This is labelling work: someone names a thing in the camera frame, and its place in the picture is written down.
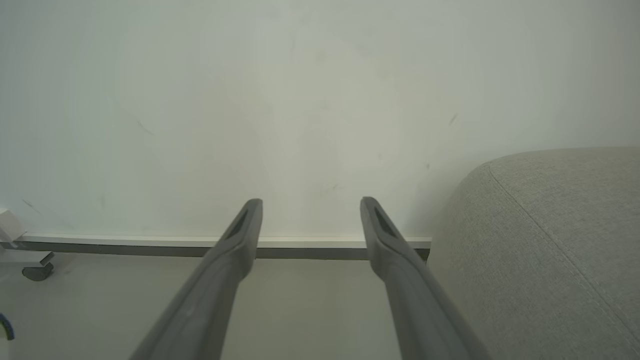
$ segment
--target white wall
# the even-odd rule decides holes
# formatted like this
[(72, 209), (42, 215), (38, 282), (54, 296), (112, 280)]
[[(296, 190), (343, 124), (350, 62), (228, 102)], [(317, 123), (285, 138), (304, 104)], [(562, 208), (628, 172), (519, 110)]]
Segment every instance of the white wall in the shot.
[(0, 207), (28, 231), (429, 235), (514, 152), (640, 145), (636, 0), (0, 0)]

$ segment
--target baseboard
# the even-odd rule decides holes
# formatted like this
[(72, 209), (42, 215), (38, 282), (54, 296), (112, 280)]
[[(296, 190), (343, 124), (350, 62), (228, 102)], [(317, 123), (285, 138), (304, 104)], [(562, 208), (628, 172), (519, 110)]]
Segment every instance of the baseboard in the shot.
[[(20, 241), (38, 243), (75, 243), (87, 245), (212, 247), (219, 237), (213, 236), (119, 236), (25, 233)], [(429, 249), (431, 238), (406, 238), (414, 249)], [(366, 249), (363, 236), (343, 237), (274, 237), (261, 236), (258, 248), (265, 249)]]
[[(78, 252), (87, 254), (144, 256), (203, 256), (218, 238), (176, 236), (95, 236), (25, 233), (18, 241), (2, 243), (8, 249)], [(407, 238), (418, 255), (426, 259), (431, 238)], [(259, 259), (339, 259), (366, 260), (361, 237), (261, 237)]]

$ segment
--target black cable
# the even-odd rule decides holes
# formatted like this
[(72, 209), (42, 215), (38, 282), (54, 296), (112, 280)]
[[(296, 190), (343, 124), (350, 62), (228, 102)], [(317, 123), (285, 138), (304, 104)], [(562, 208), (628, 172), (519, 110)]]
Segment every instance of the black cable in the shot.
[(15, 334), (13, 333), (13, 327), (11, 326), (9, 319), (7, 319), (5, 315), (3, 315), (2, 313), (0, 313), (0, 323), (2, 324), (2, 327), (4, 327), (4, 331), (6, 331), (7, 340), (15, 339)]

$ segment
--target sofa seam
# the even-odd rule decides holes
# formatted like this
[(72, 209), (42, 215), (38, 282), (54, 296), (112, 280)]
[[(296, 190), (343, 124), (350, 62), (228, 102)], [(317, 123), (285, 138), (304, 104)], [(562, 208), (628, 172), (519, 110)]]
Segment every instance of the sofa seam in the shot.
[[(489, 162), (487, 163), (487, 173), (489, 174), (489, 176), (491, 176), (491, 178), (496, 182), (496, 184), (498, 184), (499, 188), (511, 199), (513, 200), (513, 202), (515, 202), (515, 204), (518, 205), (518, 207), (527, 215), (527, 218), (533, 223), (535, 224), (535, 227), (537, 227), (540, 231), (542, 231), (542, 233), (544, 234), (543, 239), (545, 240), (545, 243), (548, 246), (552, 246), (553, 248), (557, 249), (560, 254), (562, 255), (562, 257), (564, 258), (565, 261), (561, 261), (561, 263), (563, 264), (563, 266), (569, 270), (569, 272), (574, 275), (574, 271), (572, 271), (572, 269), (569, 267), (569, 265), (571, 265), (571, 267), (573, 269), (575, 269), (575, 271), (580, 275), (580, 278), (582, 279), (582, 281), (578, 281), (578, 283), (580, 284), (580, 286), (582, 288), (585, 289), (586, 293), (589, 295), (589, 297), (594, 300), (596, 306), (602, 311), (602, 313), (605, 315), (606, 318), (608, 318), (613, 326), (616, 328), (616, 330), (622, 335), (622, 337), (625, 339), (625, 341), (629, 344), (629, 346), (631, 347), (631, 349), (636, 353), (636, 355), (640, 356), (640, 352), (638, 352), (638, 350), (636, 349), (636, 346), (634, 344), (632, 344), (629, 339), (627, 338), (627, 336), (625, 336), (622, 331), (619, 329), (618, 325), (616, 325), (615, 323), (615, 319), (617, 319), (622, 326), (627, 330), (627, 332), (631, 335), (631, 337), (638, 343), (640, 343), (640, 340), (638, 340), (635, 336), (635, 334), (633, 333), (633, 331), (631, 331), (631, 329), (629, 329), (629, 326), (627, 326), (625, 324), (624, 321), (622, 321), (622, 319), (616, 314), (616, 312), (613, 310), (612, 306), (608, 303), (608, 301), (604, 298), (604, 296), (596, 289), (596, 286), (594, 286), (593, 284), (591, 284), (589, 282), (589, 280), (587, 279), (587, 277), (582, 273), (582, 271), (580, 270), (580, 268), (574, 263), (574, 261), (572, 261), (572, 259), (569, 257), (568, 254), (573, 255), (570, 251), (568, 250), (563, 250), (558, 242), (559, 240), (555, 239), (555, 236), (553, 236), (552, 234), (550, 234), (550, 231), (546, 230), (538, 221), (536, 221), (536, 219), (531, 216), (531, 214), (525, 209), (524, 206), (522, 206), (522, 204), (516, 199), (515, 196), (513, 196), (511, 193), (509, 193), (508, 190), (505, 189), (505, 187), (500, 183), (500, 181), (494, 176), (492, 170), (491, 170), (491, 165), (492, 163)], [(582, 284), (582, 282), (586, 282), (586, 284), (591, 288), (591, 291), (587, 288), (584, 287), (584, 285)], [(613, 313), (613, 315), (615, 316), (615, 318), (609, 314), (607, 314), (607, 312), (604, 310), (604, 308), (602, 307), (602, 305), (600, 304), (599, 301), (597, 301), (596, 298), (594, 298), (594, 296), (591, 294), (591, 292), (594, 292), (598, 295), (598, 297), (600, 298), (600, 301), (603, 302), (608, 308), (609, 311)]]

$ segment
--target gray sofa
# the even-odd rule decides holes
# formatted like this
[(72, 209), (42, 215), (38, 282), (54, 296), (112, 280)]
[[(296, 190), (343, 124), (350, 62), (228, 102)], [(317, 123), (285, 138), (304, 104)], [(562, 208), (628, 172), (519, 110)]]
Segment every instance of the gray sofa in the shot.
[(428, 268), (492, 358), (640, 357), (640, 148), (491, 161), (445, 219)]

